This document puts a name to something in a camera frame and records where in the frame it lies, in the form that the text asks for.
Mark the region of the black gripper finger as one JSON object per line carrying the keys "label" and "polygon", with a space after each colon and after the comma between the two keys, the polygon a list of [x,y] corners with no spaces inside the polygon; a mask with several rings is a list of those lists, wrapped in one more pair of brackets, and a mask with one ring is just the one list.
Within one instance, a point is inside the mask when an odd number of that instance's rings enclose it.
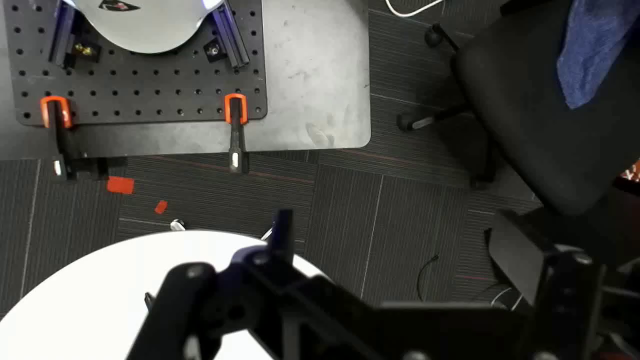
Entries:
{"label": "black gripper finger", "polygon": [[291,210],[279,210],[271,225],[271,234],[267,238],[267,252],[271,257],[291,257],[294,240],[291,240]]}

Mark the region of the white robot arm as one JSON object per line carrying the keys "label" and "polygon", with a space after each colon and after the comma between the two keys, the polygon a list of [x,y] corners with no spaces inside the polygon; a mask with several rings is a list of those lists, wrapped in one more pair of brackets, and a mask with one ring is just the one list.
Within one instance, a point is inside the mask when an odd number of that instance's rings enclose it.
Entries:
{"label": "white robot arm", "polygon": [[224,153],[244,170],[248,135],[267,115],[261,8],[227,0],[63,0],[132,62],[95,105],[104,145],[134,155]]}

